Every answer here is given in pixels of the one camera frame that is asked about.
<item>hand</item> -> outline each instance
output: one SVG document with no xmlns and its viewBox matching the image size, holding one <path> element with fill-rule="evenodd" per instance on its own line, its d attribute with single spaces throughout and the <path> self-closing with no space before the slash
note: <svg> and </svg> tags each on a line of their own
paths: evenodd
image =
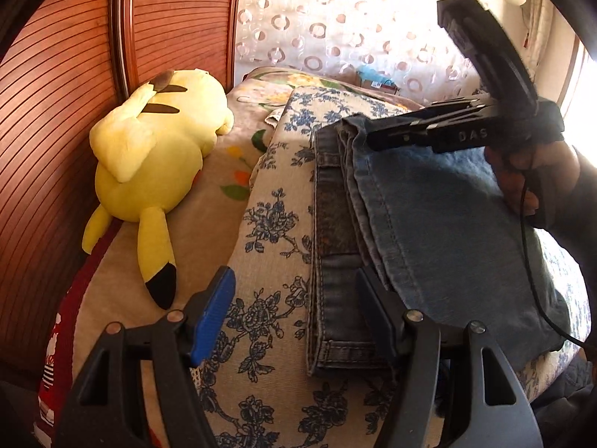
<svg viewBox="0 0 597 448">
<path fill-rule="evenodd" d="M 524 184 L 524 177 L 517 170 L 548 167 L 556 188 L 558 203 L 561 203 L 562 199 L 572 192 L 580 175 L 580 165 L 576 151 L 565 141 L 537 145 L 534 149 L 524 149 L 508 157 L 505 157 L 499 151 L 486 147 L 485 159 L 491 165 L 506 203 L 517 214 L 520 213 L 521 194 Z M 533 192 L 527 191 L 524 201 L 524 215 L 534 215 L 538 208 L 539 200 L 537 196 Z"/>
</svg>

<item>blue gripper pad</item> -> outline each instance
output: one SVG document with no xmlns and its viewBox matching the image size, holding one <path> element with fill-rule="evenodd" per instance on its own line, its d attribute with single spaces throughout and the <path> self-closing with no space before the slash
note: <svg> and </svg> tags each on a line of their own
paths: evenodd
<svg viewBox="0 0 597 448">
<path fill-rule="evenodd" d="M 211 296 L 195 325 L 195 341 L 190 352 L 193 367 L 197 367 L 213 352 L 236 289 L 234 271 L 229 267 L 220 267 L 205 292 L 211 293 Z"/>
</svg>

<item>metal screw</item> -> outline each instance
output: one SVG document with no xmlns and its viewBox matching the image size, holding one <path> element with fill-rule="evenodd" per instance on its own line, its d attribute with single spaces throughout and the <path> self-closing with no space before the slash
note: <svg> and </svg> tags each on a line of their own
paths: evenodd
<svg viewBox="0 0 597 448">
<path fill-rule="evenodd" d="M 184 313 L 181 310 L 172 310 L 166 315 L 169 322 L 178 323 L 184 318 Z"/>
<path fill-rule="evenodd" d="M 122 329 L 122 325 L 118 322 L 108 323 L 106 326 L 106 333 L 109 335 L 115 335 Z"/>
<path fill-rule="evenodd" d="M 419 310 L 409 310 L 407 312 L 407 318 L 411 322 L 419 323 L 420 321 L 423 321 L 423 314 Z"/>
<path fill-rule="evenodd" d="M 485 325 L 479 320 L 473 320 L 471 322 L 471 331 L 474 333 L 484 333 L 485 332 Z"/>
</svg>

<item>stuffed animal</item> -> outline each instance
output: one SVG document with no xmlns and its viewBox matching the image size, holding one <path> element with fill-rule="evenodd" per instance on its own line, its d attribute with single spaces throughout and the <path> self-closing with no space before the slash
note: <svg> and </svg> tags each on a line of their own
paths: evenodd
<svg viewBox="0 0 597 448">
<path fill-rule="evenodd" d="M 176 288 L 166 213 L 190 190 L 216 135 L 233 123 L 222 85 L 196 69 L 160 74 L 91 128 L 100 205 L 85 227 L 83 250 L 91 254 L 112 217 L 139 222 L 141 276 L 163 309 Z"/>
</svg>

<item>black cable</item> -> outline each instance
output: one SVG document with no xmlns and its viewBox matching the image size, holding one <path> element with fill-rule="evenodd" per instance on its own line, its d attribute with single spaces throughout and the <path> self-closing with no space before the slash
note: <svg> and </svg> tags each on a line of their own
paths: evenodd
<svg viewBox="0 0 597 448">
<path fill-rule="evenodd" d="M 532 167 L 532 163 L 534 162 L 534 159 L 535 159 L 535 155 L 533 154 L 533 156 L 531 158 L 531 167 Z M 585 342 L 582 342 L 581 340 L 578 340 L 575 337 L 572 337 L 572 335 L 566 333 L 563 329 L 561 329 L 553 321 L 551 321 L 551 319 L 547 316 L 547 313 L 545 313 L 545 310 L 543 309 L 543 307 L 541 305 L 541 301 L 539 301 L 539 295 L 537 294 L 537 287 L 535 286 L 535 282 L 533 281 L 533 278 L 532 278 L 531 264 L 528 260 L 528 247 L 526 246 L 524 199 L 526 196 L 527 189 L 528 189 L 528 186 L 526 184 L 526 178 L 525 178 L 524 184 L 522 185 L 521 208 L 520 208 L 522 251 L 524 253 L 524 267 L 526 269 L 526 277 L 528 278 L 528 284 L 531 287 L 532 297 L 535 300 L 535 305 L 537 307 L 537 311 L 539 312 L 539 315 L 541 315 L 541 317 L 543 317 L 545 322 L 547 322 L 547 325 L 549 325 L 557 334 L 561 335 L 566 340 L 569 340 L 570 342 L 575 343 L 576 345 L 585 349 L 586 351 L 591 351 L 593 349 L 592 346 L 588 345 Z"/>
</svg>

